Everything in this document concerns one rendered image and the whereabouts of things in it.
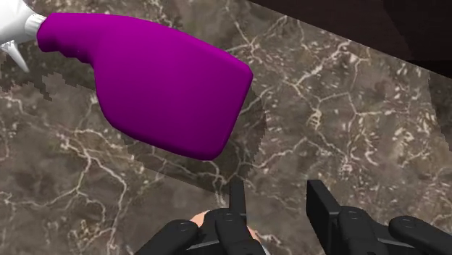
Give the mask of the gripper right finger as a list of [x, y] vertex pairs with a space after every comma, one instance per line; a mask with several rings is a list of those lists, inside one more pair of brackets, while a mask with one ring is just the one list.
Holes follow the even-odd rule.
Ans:
[[452, 255], [452, 234], [412, 216], [388, 225], [341, 206], [321, 180], [308, 180], [306, 215], [325, 255]]

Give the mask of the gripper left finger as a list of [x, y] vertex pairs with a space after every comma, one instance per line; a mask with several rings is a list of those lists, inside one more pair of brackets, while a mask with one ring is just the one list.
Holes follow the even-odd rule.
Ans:
[[229, 182], [229, 206], [207, 212], [201, 226], [190, 220], [168, 222], [135, 255], [267, 255], [246, 224], [241, 179]]

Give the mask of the purple spray bottle white nozzle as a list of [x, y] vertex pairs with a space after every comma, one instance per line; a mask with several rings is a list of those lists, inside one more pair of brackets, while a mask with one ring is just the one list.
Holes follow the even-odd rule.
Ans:
[[156, 22], [115, 14], [42, 16], [24, 0], [0, 0], [0, 47], [20, 67], [19, 43], [93, 68], [108, 122], [144, 143], [211, 160], [221, 154], [253, 74], [226, 51]]

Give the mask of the peach round object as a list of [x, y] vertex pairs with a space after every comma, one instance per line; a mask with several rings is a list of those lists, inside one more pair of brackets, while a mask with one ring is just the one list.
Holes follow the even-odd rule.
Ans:
[[[202, 226], [202, 224], [204, 223], [204, 217], [205, 217], [205, 214], [206, 214], [207, 212], [209, 212], [209, 210], [206, 210], [206, 211], [204, 211], [204, 212], [200, 212], [200, 213], [194, 215], [194, 216], [191, 218], [191, 222], [196, 223], [199, 227]], [[256, 231], [253, 230], [253, 229], [251, 229], [249, 226], [248, 226], [247, 228], [248, 228], [248, 231], [250, 232], [252, 238], [255, 239], [255, 240], [257, 240], [257, 241], [259, 241], [259, 237], [257, 236]]]

